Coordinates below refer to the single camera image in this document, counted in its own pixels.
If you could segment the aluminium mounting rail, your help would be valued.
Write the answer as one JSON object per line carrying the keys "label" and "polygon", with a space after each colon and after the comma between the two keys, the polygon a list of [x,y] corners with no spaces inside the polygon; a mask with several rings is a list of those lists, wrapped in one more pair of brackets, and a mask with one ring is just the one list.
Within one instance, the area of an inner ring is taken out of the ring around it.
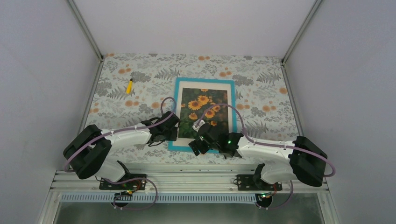
{"label": "aluminium mounting rail", "polygon": [[[169,168],[136,168],[132,173],[146,174],[153,183],[147,183],[144,193],[237,193],[235,184],[237,175],[249,175],[254,169],[239,166],[235,169],[226,167],[188,167],[187,169],[170,166]],[[90,177],[80,180],[75,174],[57,171],[52,181],[51,191],[58,192],[99,192],[99,182]]]}

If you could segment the sunflower photo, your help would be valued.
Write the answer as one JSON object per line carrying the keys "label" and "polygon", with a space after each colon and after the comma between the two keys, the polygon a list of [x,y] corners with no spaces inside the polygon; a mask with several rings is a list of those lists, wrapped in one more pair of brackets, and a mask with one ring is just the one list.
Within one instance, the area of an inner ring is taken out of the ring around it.
{"label": "sunflower photo", "polygon": [[196,132],[192,129],[195,121],[203,121],[229,130],[228,108],[221,103],[228,102],[226,90],[183,88],[181,95],[179,138],[194,139]]}

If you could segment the floral patterned table mat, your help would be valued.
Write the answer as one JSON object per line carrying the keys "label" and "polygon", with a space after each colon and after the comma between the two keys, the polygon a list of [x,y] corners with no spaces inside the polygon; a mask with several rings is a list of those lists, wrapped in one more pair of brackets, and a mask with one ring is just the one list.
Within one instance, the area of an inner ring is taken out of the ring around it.
{"label": "floral patterned table mat", "polygon": [[161,105],[172,109],[178,77],[234,81],[237,126],[244,124],[251,137],[282,141],[300,134],[281,60],[271,56],[108,54],[85,124],[119,129],[158,117]]}

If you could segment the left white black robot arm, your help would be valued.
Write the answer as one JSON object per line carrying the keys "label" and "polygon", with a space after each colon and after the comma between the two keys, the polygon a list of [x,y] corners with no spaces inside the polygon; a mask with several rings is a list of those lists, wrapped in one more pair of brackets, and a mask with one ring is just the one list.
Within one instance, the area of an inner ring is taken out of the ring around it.
{"label": "left white black robot arm", "polygon": [[156,146],[175,141],[180,119],[171,111],[135,125],[117,129],[87,126],[63,151],[64,171],[75,173],[80,180],[90,177],[101,179],[100,189],[145,189],[145,174],[132,174],[121,160],[110,154],[132,145]]}

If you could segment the aluminium corner post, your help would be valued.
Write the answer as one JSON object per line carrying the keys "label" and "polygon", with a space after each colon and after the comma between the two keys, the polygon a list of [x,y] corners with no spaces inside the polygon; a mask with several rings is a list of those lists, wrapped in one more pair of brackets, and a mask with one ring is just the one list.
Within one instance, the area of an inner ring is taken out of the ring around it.
{"label": "aluminium corner post", "polygon": [[298,29],[295,37],[293,38],[291,44],[289,45],[285,55],[283,56],[283,58],[281,60],[282,66],[286,65],[286,63],[287,63],[288,59],[290,58],[293,50],[295,49],[296,45],[298,44],[298,42],[302,38],[304,32],[306,31],[307,27],[311,23],[313,17],[317,13],[317,11],[320,8],[320,6],[322,5],[322,3],[323,3],[323,0],[315,0],[313,2],[313,5],[311,6],[308,14],[306,15],[303,23],[301,24],[300,28]]}
{"label": "aluminium corner post", "polygon": [[66,0],[66,3],[68,4],[73,16],[75,17],[78,25],[80,26],[83,34],[85,35],[87,41],[89,42],[93,52],[95,53],[96,57],[100,60],[103,61],[103,54],[101,53],[96,41],[94,40],[94,37],[91,33],[91,31],[88,28],[87,23],[84,20],[83,15],[81,14],[77,4],[75,3],[74,0]]}

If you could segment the right aluminium corner post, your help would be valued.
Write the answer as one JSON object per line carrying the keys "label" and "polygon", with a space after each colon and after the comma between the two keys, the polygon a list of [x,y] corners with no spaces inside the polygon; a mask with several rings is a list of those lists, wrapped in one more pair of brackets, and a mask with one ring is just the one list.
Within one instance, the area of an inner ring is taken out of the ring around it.
{"label": "right aluminium corner post", "polygon": [[320,8],[320,6],[322,5],[322,3],[323,3],[323,0],[315,0],[313,2],[313,5],[311,6],[308,14],[306,15],[303,23],[301,24],[300,28],[298,29],[295,37],[293,38],[291,44],[289,45],[285,55],[283,56],[283,58],[281,60],[282,66],[286,65],[286,63],[287,63],[288,59],[290,58],[293,50],[295,49],[296,45],[298,44],[298,42],[302,38],[304,32],[306,31],[307,27],[311,23],[313,17],[317,13],[317,11]]}

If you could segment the yellow black screwdriver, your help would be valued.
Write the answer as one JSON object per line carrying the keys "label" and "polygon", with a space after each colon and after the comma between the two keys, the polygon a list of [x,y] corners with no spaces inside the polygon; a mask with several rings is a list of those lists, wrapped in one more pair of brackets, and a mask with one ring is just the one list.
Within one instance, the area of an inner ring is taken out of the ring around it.
{"label": "yellow black screwdriver", "polygon": [[131,78],[128,82],[127,88],[126,88],[126,94],[129,95],[132,91],[133,87],[133,79]]}

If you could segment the left aluminium corner post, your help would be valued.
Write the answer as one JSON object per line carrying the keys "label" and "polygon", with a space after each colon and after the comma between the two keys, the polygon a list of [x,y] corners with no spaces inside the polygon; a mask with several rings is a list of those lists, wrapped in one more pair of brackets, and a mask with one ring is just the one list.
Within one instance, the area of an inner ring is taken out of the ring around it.
{"label": "left aluminium corner post", "polygon": [[75,3],[74,0],[66,0],[66,3],[68,4],[73,16],[75,17],[78,25],[80,26],[83,34],[85,35],[87,41],[89,42],[93,52],[95,53],[96,57],[100,60],[103,61],[103,54],[101,53],[96,41],[94,40],[94,37],[91,33],[91,31],[88,28],[87,23],[84,20],[83,15],[81,14],[77,4]]}

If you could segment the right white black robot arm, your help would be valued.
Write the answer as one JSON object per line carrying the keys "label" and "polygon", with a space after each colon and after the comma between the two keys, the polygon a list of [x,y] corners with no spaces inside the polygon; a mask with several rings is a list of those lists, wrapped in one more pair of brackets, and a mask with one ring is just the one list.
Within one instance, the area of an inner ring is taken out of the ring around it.
{"label": "right white black robot arm", "polygon": [[239,190],[280,190],[279,182],[299,180],[312,186],[322,186],[327,155],[306,137],[294,141],[272,141],[250,138],[242,133],[227,133],[203,121],[192,126],[197,132],[189,143],[196,156],[215,150],[228,158],[260,158],[259,164],[246,187]]}

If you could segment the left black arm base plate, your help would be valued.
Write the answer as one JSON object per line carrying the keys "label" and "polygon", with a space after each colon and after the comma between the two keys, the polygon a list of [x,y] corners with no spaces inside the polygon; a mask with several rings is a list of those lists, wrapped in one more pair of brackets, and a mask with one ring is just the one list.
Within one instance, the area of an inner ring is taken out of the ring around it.
{"label": "left black arm base plate", "polygon": [[[126,181],[129,179],[134,179],[134,178],[147,178],[146,174],[127,174],[125,177],[121,178],[119,181]],[[121,191],[127,191],[127,190],[144,190],[146,187],[146,181],[145,180],[135,180],[135,181],[129,181],[127,183],[122,183],[122,184],[112,184],[106,181],[105,179],[101,178],[100,184],[99,184],[99,189],[100,190],[121,190]]]}

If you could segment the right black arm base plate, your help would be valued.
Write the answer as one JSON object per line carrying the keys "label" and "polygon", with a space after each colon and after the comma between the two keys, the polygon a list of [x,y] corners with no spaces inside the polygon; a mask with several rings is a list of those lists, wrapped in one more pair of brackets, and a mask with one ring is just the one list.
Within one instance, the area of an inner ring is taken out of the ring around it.
{"label": "right black arm base plate", "polygon": [[274,191],[282,190],[281,183],[268,184],[259,175],[237,175],[233,180],[237,185],[238,191]]}

